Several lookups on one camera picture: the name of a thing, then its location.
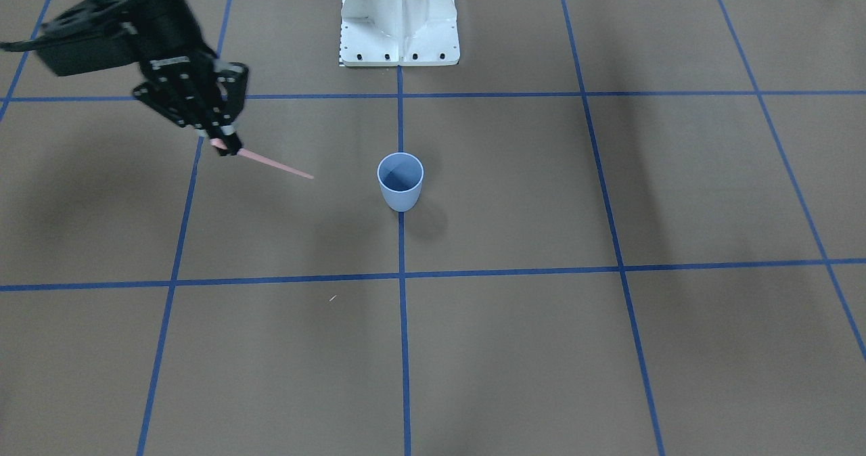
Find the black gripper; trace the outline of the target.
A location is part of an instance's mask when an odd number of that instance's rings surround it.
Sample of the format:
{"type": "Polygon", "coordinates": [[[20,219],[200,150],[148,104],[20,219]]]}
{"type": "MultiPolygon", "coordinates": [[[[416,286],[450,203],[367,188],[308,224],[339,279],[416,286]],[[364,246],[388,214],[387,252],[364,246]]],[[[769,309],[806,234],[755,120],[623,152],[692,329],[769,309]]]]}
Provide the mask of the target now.
{"type": "Polygon", "coordinates": [[[142,3],[134,47],[143,82],[133,95],[180,127],[194,127],[220,156],[239,155],[235,130],[250,71],[226,62],[205,42],[186,0],[142,3]]]}

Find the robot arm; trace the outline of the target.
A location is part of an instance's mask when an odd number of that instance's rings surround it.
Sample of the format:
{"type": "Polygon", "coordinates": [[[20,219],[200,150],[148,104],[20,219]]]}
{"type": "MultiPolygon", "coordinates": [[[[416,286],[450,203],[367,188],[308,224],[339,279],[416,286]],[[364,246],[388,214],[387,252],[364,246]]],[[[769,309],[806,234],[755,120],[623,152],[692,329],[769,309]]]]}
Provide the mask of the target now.
{"type": "Polygon", "coordinates": [[[179,127],[192,127],[219,155],[244,145],[235,122],[244,109],[250,68],[208,45],[187,0],[89,0],[109,38],[138,64],[133,97],[179,127]]]}

